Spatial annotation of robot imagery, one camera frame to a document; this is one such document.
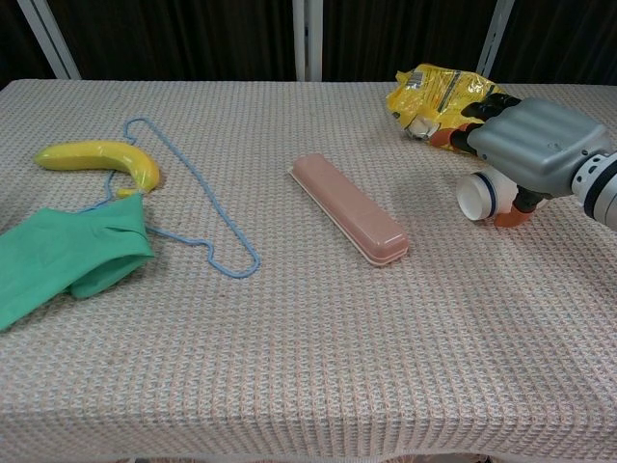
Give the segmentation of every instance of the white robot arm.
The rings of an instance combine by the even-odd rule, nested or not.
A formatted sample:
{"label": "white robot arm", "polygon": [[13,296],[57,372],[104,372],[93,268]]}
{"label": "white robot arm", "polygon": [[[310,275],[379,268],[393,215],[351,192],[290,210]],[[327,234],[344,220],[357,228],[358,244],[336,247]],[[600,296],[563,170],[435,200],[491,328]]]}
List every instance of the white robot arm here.
{"label": "white robot arm", "polygon": [[617,152],[604,125],[539,98],[493,94],[464,116],[484,123],[456,130],[450,144],[477,154],[519,186],[499,227],[526,220],[543,199],[576,195],[585,213],[617,231]]}

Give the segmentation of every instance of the black curtain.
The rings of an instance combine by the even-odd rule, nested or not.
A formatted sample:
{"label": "black curtain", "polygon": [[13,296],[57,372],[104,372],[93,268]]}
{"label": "black curtain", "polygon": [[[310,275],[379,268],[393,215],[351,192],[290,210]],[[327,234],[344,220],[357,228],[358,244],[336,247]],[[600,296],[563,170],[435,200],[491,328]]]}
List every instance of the black curtain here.
{"label": "black curtain", "polygon": [[617,1],[516,0],[491,78],[617,85]]}
{"label": "black curtain", "polygon": [[0,89],[15,79],[54,77],[16,0],[0,0]]}
{"label": "black curtain", "polygon": [[296,79],[291,0],[48,3],[86,79]]}
{"label": "black curtain", "polygon": [[421,63],[475,70],[495,3],[326,0],[323,79],[391,81]]}

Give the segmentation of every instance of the table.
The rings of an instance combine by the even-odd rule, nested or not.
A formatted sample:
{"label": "table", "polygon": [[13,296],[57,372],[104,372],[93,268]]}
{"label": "table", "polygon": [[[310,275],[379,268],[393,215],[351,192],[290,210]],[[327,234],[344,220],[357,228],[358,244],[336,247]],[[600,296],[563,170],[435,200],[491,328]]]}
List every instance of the table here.
{"label": "table", "polygon": [[[515,230],[473,224],[456,179],[482,167],[407,138],[388,83],[13,82],[0,93],[0,232],[78,210],[105,173],[32,162],[121,140],[151,118],[195,163],[262,258],[245,280],[152,236],[157,258],[87,300],[61,295],[0,334],[0,455],[379,461],[478,452],[617,460],[617,237],[573,198]],[[572,105],[617,140],[617,88],[508,85]],[[148,222],[249,256],[144,126],[164,185]],[[409,233],[373,268],[287,173],[322,152]],[[129,186],[128,176],[115,181]]]}

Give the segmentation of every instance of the green cloth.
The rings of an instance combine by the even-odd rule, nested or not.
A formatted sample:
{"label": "green cloth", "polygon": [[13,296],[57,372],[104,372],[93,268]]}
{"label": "green cloth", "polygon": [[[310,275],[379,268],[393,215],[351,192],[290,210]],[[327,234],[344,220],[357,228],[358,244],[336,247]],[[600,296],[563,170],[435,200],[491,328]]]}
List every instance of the green cloth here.
{"label": "green cloth", "polygon": [[0,330],[60,292],[97,294],[152,257],[142,195],[80,214],[42,209],[0,235]]}

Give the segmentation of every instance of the blue rope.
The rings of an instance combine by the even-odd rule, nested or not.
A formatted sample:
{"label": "blue rope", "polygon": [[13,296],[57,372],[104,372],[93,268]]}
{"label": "blue rope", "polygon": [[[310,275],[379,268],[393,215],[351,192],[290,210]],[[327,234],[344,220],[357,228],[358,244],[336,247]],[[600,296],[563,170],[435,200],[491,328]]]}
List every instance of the blue rope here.
{"label": "blue rope", "polygon": [[[126,138],[126,140],[128,140],[128,142],[131,145],[135,145],[137,143],[137,138],[128,133],[128,128],[130,127],[131,124],[138,123],[138,122],[145,123],[149,127],[149,129],[152,130],[152,132],[154,132],[154,134],[159,138],[159,140],[167,146],[167,148],[174,154],[174,156],[177,157],[186,166],[186,168],[191,172],[191,174],[193,174],[193,177],[195,177],[197,181],[200,183],[200,186],[203,189],[203,193],[205,193],[205,195],[208,197],[208,199],[210,200],[210,202],[212,203],[216,211],[219,213],[221,218],[224,220],[227,226],[235,233],[235,235],[238,237],[238,239],[240,240],[242,245],[245,247],[245,249],[249,252],[249,254],[251,254],[251,257],[253,258],[253,264],[247,270],[243,272],[235,272],[233,270],[229,270],[228,268],[226,268],[225,266],[223,266],[221,263],[217,262],[214,259],[214,244],[209,239],[187,238],[185,236],[173,233],[171,231],[165,231],[162,229],[151,227],[149,225],[146,225],[146,230],[148,230],[149,232],[158,234],[160,236],[166,236],[168,238],[175,239],[176,241],[179,241],[184,244],[188,244],[189,246],[205,246],[208,250],[207,259],[210,265],[212,265],[214,268],[216,268],[218,271],[220,271],[224,275],[227,275],[228,277],[247,278],[253,275],[256,272],[257,268],[259,268],[259,266],[261,265],[261,259],[259,258],[259,255],[257,254],[256,250],[253,248],[253,246],[251,245],[247,237],[244,235],[244,233],[238,228],[238,226],[225,213],[225,211],[223,210],[223,208],[217,201],[216,196],[214,195],[214,192],[211,190],[210,186],[203,179],[200,172],[187,159],[187,157],[184,154],[182,154],[182,152],[170,141],[170,139],[167,138],[167,136],[152,121],[150,121],[147,118],[134,118],[134,119],[131,119],[130,121],[125,122],[123,126],[124,138]],[[114,177],[114,172],[115,171],[111,171],[109,173],[109,176],[105,180],[106,198],[103,201],[100,201],[84,209],[82,212],[99,208],[113,200],[111,181],[112,181],[112,178]]]}

